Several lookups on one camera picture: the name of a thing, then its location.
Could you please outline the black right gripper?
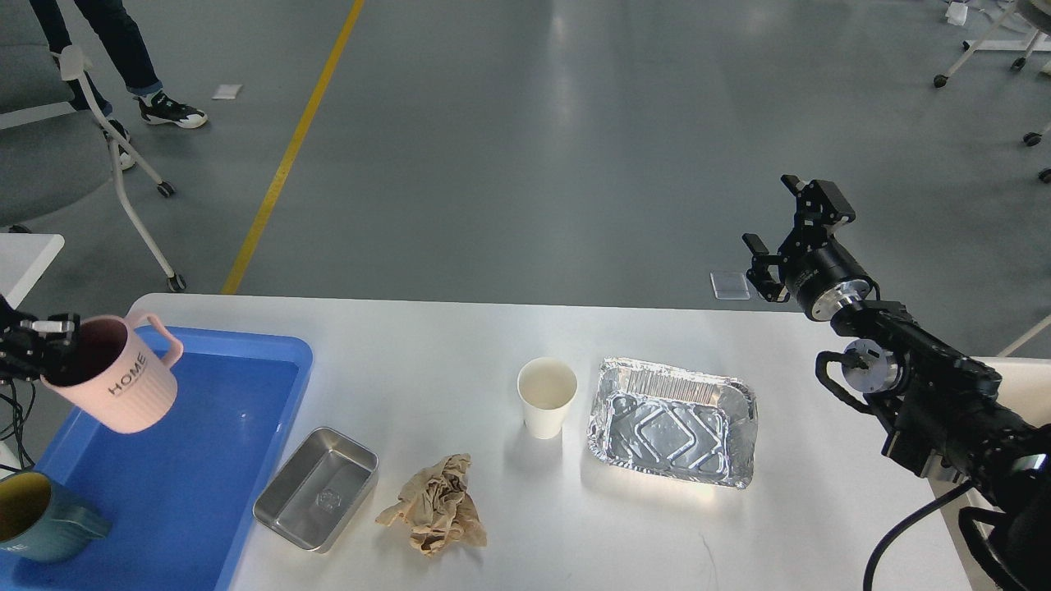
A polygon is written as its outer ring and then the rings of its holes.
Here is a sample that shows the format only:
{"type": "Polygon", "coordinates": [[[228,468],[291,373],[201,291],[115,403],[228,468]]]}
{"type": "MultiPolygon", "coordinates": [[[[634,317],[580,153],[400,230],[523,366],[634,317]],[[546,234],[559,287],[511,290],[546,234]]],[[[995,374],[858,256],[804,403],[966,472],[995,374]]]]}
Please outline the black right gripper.
{"type": "Polygon", "coordinates": [[[856,209],[833,182],[803,182],[788,174],[781,182],[796,199],[792,231],[776,254],[757,233],[742,235],[751,254],[746,279],[767,302],[786,303],[794,295],[807,318],[828,322],[877,289],[874,279],[833,238],[856,221],[856,209]]]}

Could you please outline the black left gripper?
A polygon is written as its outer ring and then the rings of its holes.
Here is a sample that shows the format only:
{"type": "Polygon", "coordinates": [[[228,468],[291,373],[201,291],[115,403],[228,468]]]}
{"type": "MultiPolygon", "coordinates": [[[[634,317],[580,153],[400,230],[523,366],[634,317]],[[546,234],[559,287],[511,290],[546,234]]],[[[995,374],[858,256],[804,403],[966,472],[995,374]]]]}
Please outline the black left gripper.
{"type": "Polygon", "coordinates": [[[22,313],[1,295],[1,382],[64,373],[79,344],[81,315],[22,313]]]}

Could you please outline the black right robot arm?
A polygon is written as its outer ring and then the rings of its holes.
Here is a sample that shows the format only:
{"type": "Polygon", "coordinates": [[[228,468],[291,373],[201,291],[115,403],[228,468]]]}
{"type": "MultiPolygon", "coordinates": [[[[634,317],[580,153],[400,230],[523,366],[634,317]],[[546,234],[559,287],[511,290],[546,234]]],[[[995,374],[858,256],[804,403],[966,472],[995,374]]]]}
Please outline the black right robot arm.
{"type": "Polygon", "coordinates": [[[784,175],[794,195],[792,230],[776,252],[755,233],[746,279],[763,299],[795,298],[803,313],[827,322],[852,344],[823,351],[815,374],[857,412],[874,416],[887,437],[882,454],[919,478],[936,467],[956,487],[906,516],[877,543],[862,587],[870,590],[879,561],[898,536],[970,490],[989,509],[964,507],[959,530],[969,553],[1003,590],[1049,587],[1049,426],[1027,423],[998,403],[994,368],[931,337],[836,239],[856,210],[834,183],[784,175]]]}

